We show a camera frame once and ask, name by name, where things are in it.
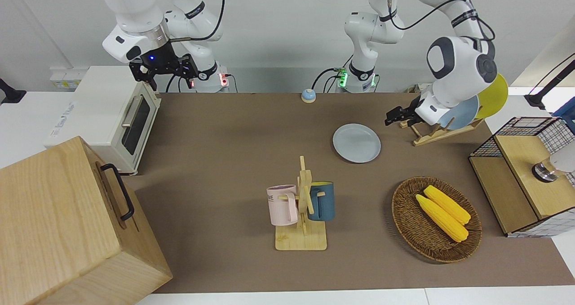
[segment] light blue plate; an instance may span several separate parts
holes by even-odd
[[[455,118],[448,130],[457,130],[466,127],[473,121],[479,111],[479,98],[475,95],[445,113],[438,121],[442,127],[447,127],[449,121]]]

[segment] wooden box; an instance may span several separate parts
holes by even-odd
[[[0,304],[134,304],[171,279],[120,181],[80,137],[0,169]]]
[[[495,143],[503,156],[469,160],[503,233],[528,231],[575,207],[575,189],[567,178],[545,183],[533,176],[532,166],[550,155],[540,138],[495,136]]]

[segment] wicker basket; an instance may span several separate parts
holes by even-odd
[[[471,215],[465,225],[469,236],[465,241],[453,241],[421,209],[415,194],[433,185],[450,196]],[[477,212],[469,200],[453,186],[433,177],[414,177],[402,182],[392,198],[392,215],[405,241],[423,256],[449,263],[469,258],[479,247],[482,229]]]

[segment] yellow corn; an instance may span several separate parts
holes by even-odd
[[[445,232],[453,241],[466,240],[469,232],[461,223],[449,215],[443,208],[419,194],[415,195],[421,209]]]
[[[464,210],[456,201],[452,200],[451,197],[445,195],[441,190],[437,189],[435,186],[429,185],[425,190],[423,190],[427,197],[434,201],[435,204],[443,208],[449,215],[456,219],[459,223],[466,225],[471,219],[468,211]]]

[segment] oven window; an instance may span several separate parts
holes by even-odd
[[[140,141],[142,131],[144,131],[144,126],[146,125],[146,120],[150,114],[150,105],[146,102],[146,99],[142,96],[142,104],[136,113],[136,118],[131,127],[124,130],[124,136],[122,137],[122,145],[128,150],[131,155],[134,155],[136,151],[136,146]]]

